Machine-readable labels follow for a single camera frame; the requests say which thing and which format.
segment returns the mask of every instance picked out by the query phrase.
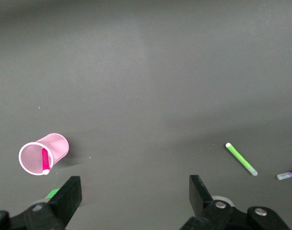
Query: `green object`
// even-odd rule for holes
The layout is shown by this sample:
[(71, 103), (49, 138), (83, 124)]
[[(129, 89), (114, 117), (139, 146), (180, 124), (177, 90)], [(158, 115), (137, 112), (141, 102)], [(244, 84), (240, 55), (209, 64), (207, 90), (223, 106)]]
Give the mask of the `green object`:
[(54, 195), (60, 190), (60, 188), (56, 188), (52, 190), (45, 198), (53, 198)]
[(248, 163), (247, 160), (234, 148), (231, 143), (226, 144), (226, 148), (244, 165), (252, 175), (257, 176), (258, 172)]

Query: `gray table surface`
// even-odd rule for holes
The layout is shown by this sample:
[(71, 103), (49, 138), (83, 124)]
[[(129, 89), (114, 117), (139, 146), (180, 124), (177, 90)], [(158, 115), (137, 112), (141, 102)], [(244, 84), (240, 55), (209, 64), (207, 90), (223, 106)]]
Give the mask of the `gray table surface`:
[[(21, 146), (53, 132), (68, 155), (28, 174)], [(198, 174), (292, 229), (289, 170), (292, 0), (0, 0), (0, 209), (80, 175), (68, 230), (177, 230)]]

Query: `cup rim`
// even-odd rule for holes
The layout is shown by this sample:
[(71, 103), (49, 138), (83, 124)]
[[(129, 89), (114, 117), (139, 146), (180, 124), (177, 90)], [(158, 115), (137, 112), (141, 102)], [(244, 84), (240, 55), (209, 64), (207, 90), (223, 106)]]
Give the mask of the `cup rim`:
[(30, 174), (32, 174), (32, 175), (35, 175), (35, 176), (41, 176), (41, 175), (44, 175), (44, 173), (35, 173), (35, 172), (32, 172), (32, 171), (29, 171), (29, 170), (24, 166), (24, 164), (23, 164), (23, 162), (22, 162), (22, 151), (23, 151), (26, 147), (28, 147), (28, 146), (30, 146), (30, 145), (38, 145), (38, 146), (41, 146), (42, 148), (44, 148), (44, 149), (47, 150), (48, 155), (50, 156), (50, 159), (51, 159), (49, 167), (50, 167), (50, 169), (52, 169), (52, 167), (54, 166), (54, 156), (52, 155), (52, 152), (50, 151), (50, 149), (49, 149), (46, 145), (43, 145), (42, 143), (39, 143), (39, 142), (29, 142), (29, 143), (25, 144), (24, 146), (22, 146), (22, 147), (21, 147), (21, 150), (20, 150), (20, 152), (19, 152), (19, 154), (18, 154), (18, 160), (20, 161), (20, 164), (21, 164), (22, 168), (23, 168), (26, 172), (28, 172), (28, 173), (30, 173)]

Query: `purple marker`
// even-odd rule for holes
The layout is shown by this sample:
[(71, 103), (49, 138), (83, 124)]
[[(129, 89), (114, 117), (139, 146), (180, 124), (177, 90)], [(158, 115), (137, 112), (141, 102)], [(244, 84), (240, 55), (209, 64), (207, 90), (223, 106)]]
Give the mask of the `purple marker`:
[(278, 180), (283, 180), (292, 177), (292, 171), (277, 175)]

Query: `pink cup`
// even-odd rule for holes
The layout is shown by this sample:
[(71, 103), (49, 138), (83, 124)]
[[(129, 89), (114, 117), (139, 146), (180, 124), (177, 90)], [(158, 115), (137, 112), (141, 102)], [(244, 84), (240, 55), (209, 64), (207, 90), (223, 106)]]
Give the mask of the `pink cup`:
[(50, 169), (63, 157), (69, 150), (68, 141), (58, 133), (48, 134), (46, 137), (25, 144), (19, 153), (18, 159), (23, 169), (32, 175), (45, 175), (43, 173), (42, 148), (48, 152)]

